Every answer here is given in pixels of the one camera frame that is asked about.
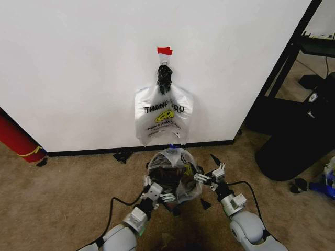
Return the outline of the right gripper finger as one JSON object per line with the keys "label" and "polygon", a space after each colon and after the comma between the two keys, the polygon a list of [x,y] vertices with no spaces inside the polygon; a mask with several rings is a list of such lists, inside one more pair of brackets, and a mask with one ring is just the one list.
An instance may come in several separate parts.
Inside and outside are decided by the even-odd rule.
{"label": "right gripper finger", "polygon": [[217,165],[217,170],[220,170],[222,172],[225,171],[226,163],[221,162],[219,158],[217,158],[214,154],[211,154],[211,157],[215,164]]}
{"label": "right gripper finger", "polygon": [[199,183],[202,183],[204,185],[211,185],[212,183],[212,172],[208,172],[206,174],[200,174],[196,173],[193,176],[193,179]]}

